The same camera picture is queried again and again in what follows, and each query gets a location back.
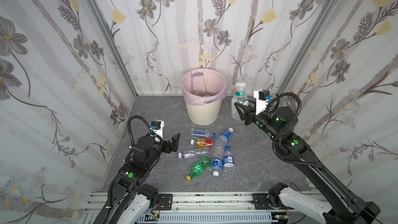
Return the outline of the green bottle yellow cap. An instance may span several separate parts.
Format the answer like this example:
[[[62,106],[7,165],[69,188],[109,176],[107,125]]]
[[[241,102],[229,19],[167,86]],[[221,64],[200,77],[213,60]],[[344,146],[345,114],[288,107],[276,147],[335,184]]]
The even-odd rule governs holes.
[[[199,97],[211,97],[213,96],[213,94],[207,93],[207,92],[203,92],[200,90],[193,90],[192,94],[199,96]]]

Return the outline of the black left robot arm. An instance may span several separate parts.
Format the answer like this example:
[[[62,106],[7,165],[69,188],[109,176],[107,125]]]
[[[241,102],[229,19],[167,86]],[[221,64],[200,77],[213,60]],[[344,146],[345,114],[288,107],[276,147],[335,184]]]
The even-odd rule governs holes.
[[[141,120],[147,134],[134,141],[131,122]],[[145,183],[162,153],[177,152],[180,133],[163,139],[164,121],[149,123],[134,115],[127,120],[131,146],[123,166],[112,180],[107,200],[94,220],[95,224],[135,224],[147,210],[160,208],[159,190]]]

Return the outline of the clear bottle purple label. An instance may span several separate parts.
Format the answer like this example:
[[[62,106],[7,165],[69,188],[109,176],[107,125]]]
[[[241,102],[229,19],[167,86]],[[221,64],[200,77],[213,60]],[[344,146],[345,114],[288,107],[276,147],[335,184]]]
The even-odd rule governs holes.
[[[210,149],[203,147],[203,148],[193,148],[184,150],[178,153],[179,159],[193,159],[200,156],[207,156],[210,154]]]

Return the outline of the clear bottle green cap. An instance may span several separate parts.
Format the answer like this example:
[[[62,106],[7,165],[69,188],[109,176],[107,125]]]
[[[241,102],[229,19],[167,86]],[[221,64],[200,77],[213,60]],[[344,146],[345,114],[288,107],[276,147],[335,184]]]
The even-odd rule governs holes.
[[[235,84],[235,94],[231,100],[231,116],[237,121],[241,121],[239,113],[235,107],[235,103],[249,105],[248,97],[246,95],[246,84],[244,82],[237,82]]]

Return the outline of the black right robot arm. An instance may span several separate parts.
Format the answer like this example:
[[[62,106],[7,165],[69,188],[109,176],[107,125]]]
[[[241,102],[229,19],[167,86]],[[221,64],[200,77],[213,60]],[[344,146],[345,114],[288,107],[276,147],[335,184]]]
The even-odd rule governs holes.
[[[286,92],[269,100],[269,91],[261,90],[251,103],[234,103],[240,119],[245,125],[256,124],[267,134],[275,156],[300,170],[326,199],[320,202],[278,183],[268,191],[271,208],[293,208],[321,224],[371,224],[377,220],[380,208],[348,189],[294,133],[302,109],[298,95]]]

